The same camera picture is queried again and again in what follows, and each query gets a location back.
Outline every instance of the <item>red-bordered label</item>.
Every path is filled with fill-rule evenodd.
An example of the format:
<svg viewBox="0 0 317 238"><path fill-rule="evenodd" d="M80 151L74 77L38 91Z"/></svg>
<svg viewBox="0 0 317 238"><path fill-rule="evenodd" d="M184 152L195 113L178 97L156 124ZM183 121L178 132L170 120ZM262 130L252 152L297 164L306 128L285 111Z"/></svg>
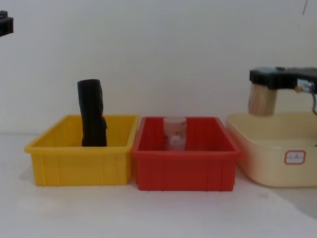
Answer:
<svg viewBox="0 0 317 238"><path fill-rule="evenodd" d="M305 150L289 150L285 153L284 163L287 165L302 165L305 159Z"/></svg>

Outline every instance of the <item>plastic bin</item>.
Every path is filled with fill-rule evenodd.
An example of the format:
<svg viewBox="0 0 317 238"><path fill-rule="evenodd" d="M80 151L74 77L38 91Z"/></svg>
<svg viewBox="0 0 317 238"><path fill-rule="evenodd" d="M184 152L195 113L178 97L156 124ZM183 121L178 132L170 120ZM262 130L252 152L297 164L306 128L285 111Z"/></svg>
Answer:
<svg viewBox="0 0 317 238"><path fill-rule="evenodd" d="M163 118L142 118L133 146L140 190L232 191L240 149L218 118L187 117L186 151L164 151Z"/></svg>
<svg viewBox="0 0 317 238"><path fill-rule="evenodd" d="M271 187L317 186L317 117L313 113L232 114L227 130L243 150L238 163L252 180Z"/></svg>
<svg viewBox="0 0 317 238"><path fill-rule="evenodd" d="M80 115L65 116L25 146L36 185L120 185L131 176L130 152L139 116L106 116L108 147L81 147Z"/></svg>

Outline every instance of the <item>black object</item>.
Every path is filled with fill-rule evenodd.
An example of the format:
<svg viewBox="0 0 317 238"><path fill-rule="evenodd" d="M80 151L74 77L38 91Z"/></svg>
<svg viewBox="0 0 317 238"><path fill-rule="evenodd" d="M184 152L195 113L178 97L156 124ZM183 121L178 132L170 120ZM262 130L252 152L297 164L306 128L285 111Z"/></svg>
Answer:
<svg viewBox="0 0 317 238"><path fill-rule="evenodd" d="M259 67L250 70L252 83L267 86L271 90L295 89L299 79L312 83L313 91L317 92L316 68Z"/></svg>
<svg viewBox="0 0 317 238"><path fill-rule="evenodd" d="M106 120L103 115L103 92L98 79L77 83L79 107L83 123L82 146L107 146Z"/></svg>
<svg viewBox="0 0 317 238"><path fill-rule="evenodd" d="M13 18L7 11L0 11L0 37L13 33Z"/></svg>

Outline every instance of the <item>plastic jar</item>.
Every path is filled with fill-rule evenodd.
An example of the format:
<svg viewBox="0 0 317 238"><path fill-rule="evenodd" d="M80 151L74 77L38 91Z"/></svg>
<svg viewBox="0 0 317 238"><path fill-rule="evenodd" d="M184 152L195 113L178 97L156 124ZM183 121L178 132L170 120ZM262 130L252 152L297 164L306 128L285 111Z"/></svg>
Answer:
<svg viewBox="0 0 317 238"><path fill-rule="evenodd" d="M185 150L187 121L183 117L166 117L163 120L165 150Z"/></svg>

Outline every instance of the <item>table surface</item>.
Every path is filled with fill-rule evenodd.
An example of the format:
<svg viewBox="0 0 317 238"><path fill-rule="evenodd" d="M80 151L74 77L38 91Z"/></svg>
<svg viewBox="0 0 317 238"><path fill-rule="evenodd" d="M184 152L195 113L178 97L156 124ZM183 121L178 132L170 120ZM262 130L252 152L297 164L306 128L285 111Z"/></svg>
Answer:
<svg viewBox="0 0 317 238"><path fill-rule="evenodd" d="M30 135L0 135L0 236L316 238L317 189L274 189L237 172L233 192L126 186L37 187Z"/></svg>

